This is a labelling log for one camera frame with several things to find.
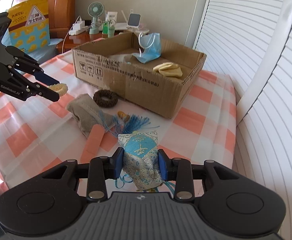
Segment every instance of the green fan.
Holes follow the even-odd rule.
[[[100,17],[104,12],[104,5],[100,2],[93,2],[88,6],[88,14],[92,17],[92,27],[89,30],[89,34],[97,34],[99,32],[99,26],[101,21]]]

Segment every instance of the blue bedsheet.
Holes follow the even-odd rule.
[[[55,57],[58,54],[56,49],[56,45],[61,42],[63,39],[50,39],[50,44],[41,48],[37,49],[34,52],[28,53],[29,56],[37,60],[40,64],[44,63],[45,61]],[[10,41],[9,32],[8,30],[5,32],[2,44],[5,46],[11,46],[12,43]]]

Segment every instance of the cream hair tie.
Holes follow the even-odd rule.
[[[55,85],[50,85],[47,88],[55,91],[56,93],[59,94],[60,97],[62,97],[63,95],[65,95],[68,91],[68,87],[66,84],[55,84]]]

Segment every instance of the white wall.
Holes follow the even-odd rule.
[[[76,0],[76,15],[89,19],[87,8],[94,1],[103,3],[107,11],[118,11],[119,22],[124,21],[121,10],[128,17],[133,9],[142,15],[141,22],[146,23],[151,32],[159,32],[163,38],[185,44],[197,0]],[[205,0],[198,1],[200,8],[197,8],[193,21],[197,27],[190,33],[189,46],[195,39]]]

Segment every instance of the triangle label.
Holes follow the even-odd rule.
[[[34,5],[33,8],[30,11],[30,14],[28,16],[27,22],[26,22],[26,27],[40,23],[46,20],[44,15],[38,10],[38,8]]]

